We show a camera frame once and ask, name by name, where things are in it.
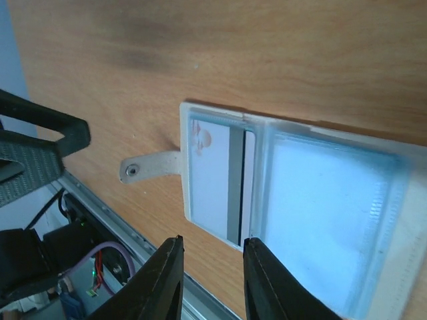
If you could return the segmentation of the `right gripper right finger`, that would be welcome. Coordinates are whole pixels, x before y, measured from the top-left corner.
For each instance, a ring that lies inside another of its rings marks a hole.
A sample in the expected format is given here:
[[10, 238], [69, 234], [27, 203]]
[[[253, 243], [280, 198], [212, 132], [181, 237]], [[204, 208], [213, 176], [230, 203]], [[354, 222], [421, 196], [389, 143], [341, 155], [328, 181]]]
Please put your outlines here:
[[339, 319], [256, 237], [244, 241], [247, 319]]

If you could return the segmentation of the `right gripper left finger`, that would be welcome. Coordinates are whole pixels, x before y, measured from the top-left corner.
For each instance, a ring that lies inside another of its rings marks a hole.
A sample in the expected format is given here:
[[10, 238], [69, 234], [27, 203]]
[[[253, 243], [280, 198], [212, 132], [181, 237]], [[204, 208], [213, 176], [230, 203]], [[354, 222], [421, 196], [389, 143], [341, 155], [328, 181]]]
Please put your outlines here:
[[183, 237], [166, 239], [128, 284], [94, 311], [92, 320], [180, 319]]

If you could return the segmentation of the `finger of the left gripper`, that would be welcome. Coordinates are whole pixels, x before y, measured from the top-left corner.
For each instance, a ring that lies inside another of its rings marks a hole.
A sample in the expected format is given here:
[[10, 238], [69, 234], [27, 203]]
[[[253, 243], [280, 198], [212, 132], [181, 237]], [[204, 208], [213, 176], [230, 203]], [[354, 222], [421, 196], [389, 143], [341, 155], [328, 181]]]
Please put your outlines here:
[[37, 128], [37, 134], [1, 128], [2, 207], [58, 180], [63, 159], [91, 142], [87, 121], [4, 90], [1, 115]]

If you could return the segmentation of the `beige card holder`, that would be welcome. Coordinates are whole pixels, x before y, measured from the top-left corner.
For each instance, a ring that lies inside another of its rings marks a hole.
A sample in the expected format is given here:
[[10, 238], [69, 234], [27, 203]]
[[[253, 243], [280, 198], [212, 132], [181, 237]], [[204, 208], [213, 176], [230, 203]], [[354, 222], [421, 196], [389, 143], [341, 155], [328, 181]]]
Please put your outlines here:
[[180, 148], [124, 159], [119, 176], [180, 176], [190, 222], [193, 120], [256, 136], [247, 237], [338, 315], [401, 318], [426, 253], [425, 147], [183, 102]]

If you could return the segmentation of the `white card magnetic stripe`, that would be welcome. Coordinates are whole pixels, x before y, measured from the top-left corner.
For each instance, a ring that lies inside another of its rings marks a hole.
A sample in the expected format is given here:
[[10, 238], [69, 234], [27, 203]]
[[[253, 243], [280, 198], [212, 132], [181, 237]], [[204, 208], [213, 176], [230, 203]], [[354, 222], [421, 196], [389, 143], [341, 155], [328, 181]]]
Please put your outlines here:
[[191, 222], [240, 247], [249, 235], [256, 136], [193, 120], [190, 138]]

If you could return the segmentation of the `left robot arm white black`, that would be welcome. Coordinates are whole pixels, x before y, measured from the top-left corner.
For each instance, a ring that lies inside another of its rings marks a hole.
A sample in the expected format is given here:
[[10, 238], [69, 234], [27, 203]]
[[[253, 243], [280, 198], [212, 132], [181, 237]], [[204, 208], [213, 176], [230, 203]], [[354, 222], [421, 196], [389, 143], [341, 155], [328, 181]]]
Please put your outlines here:
[[[8, 205], [63, 176], [63, 158], [91, 141], [86, 121], [1, 92], [1, 114], [62, 134], [57, 141], [1, 130], [1, 205]], [[1, 232], [1, 305], [53, 287], [95, 247], [93, 230], [80, 221], [43, 237], [33, 226]]]

